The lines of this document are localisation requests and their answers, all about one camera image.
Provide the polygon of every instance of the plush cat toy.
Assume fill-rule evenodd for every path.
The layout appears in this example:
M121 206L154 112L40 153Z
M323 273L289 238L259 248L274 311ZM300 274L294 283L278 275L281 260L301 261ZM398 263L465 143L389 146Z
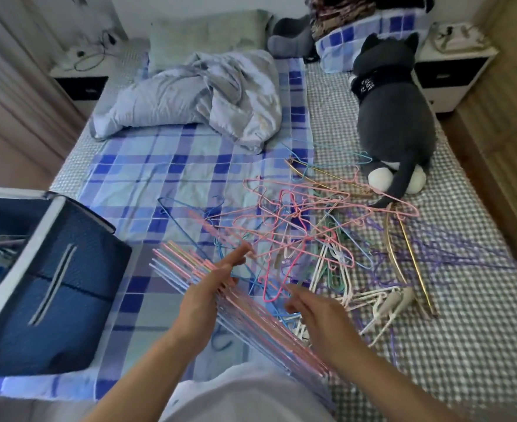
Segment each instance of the plush cat toy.
M418 44L417 33L406 40L372 34L352 70L360 145L373 159L362 172L372 187L399 199L423 189L437 141L434 115L411 77ZM372 207L394 201L385 196Z

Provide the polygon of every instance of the hand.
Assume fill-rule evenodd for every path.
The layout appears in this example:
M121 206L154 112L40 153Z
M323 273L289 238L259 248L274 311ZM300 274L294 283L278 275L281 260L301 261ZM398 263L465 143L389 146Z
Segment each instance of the hand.
M176 337L186 344L186 351L195 358L206 347L216 325L216 292L222 287L234 287L236 281L231 270L245 263L245 255L252 251L247 242L216 263L217 269L191 285L180 304L178 318L170 328Z
M313 349L326 364L342 373L355 353L368 350L337 300L295 284L287 284L286 288L291 293L286 310L301 313Z

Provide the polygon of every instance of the blue checkered cloth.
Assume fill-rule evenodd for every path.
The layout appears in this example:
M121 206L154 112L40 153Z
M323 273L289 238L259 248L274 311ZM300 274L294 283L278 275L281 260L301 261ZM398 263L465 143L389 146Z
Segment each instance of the blue checkered cloth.
M424 9L389 9L335 29L315 46L321 57L321 68L328 73L347 72L366 41L376 33L380 38L407 38L417 32L421 47L428 36L432 20Z
M18 398L82 400L101 398L172 325L182 296L149 267L162 241L191 245L171 216L213 260L213 237L180 203L204 211L228 212L257 203L243 187L245 178L290 182L284 159L291 152L312 160L305 71L298 59L276 61L283 106L282 126L259 155L249 155L202 124L123 130L92 161L79 201L112 222L117 236L133 247L99 350L90 368L57 376L0 378L0 395ZM138 73L146 78L146 72ZM260 353L225 329L214 334L183 380L208 380L226 368L261 359Z

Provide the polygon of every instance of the blue storage box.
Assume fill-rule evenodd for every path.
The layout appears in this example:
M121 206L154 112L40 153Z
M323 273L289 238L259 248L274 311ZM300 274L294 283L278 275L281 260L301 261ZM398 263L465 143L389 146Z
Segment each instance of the blue storage box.
M131 255L65 196L0 188L0 376L86 369Z

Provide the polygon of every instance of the bed sheet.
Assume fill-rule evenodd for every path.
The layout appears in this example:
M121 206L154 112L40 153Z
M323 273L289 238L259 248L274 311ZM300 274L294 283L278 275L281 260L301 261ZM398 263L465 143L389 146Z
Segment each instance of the bed sheet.
M343 165L349 162L346 151L360 150L355 126L359 106L348 90L348 74L329 75L312 64L306 78L315 163L351 179L352 170ZM439 145L428 183L410 199L420 209L420 223L407 228L420 259L431 259L421 243L432 243L444 259L451 258L450 263L420 262L439 318L422 318L414 309L407 312L395 324L395 352L389 337L378 351L449 404L511 409L517 406L517 264L438 122L436 126ZM327 179L322 174L317 178ZM374 220L383 223L381 218ZM372 248L384 249L375 225L355 231ZM368 279L360 269L355 274L360 281ZM382 419L355 387L334 381L332 392L340 419Z
M141 53L126 56L139 67ZM99 146L96 154L96 146L83 139L87 135L81 137L72 154L76 164L64 166L72 170L63 172L66 177L60 174L52 190L77 198L110 221L116 226L116 235L132 246L132 256L91 366L62 375L0 378L1 396L101 398L178 315L182 295L149 267L153 249L168 240L180 245L195 241L212 260L219 260L213 236L194 222L184 204L203 212L215 210L216 214L256 205L258 195L244 188L243 179L291 182L285 159L292 153L312 159L303 62L278 60L276 68L282 124L261 154L249 154L203 124L123 130ZM107 109L116 90L135 78L139 75L133 68L114 84L110 81L105 89L110 96L101 100L97 109ZM77 182L80 191L75 195ZM209 380L247 361L269 363L226 329L219 330L218 325L183 380Z

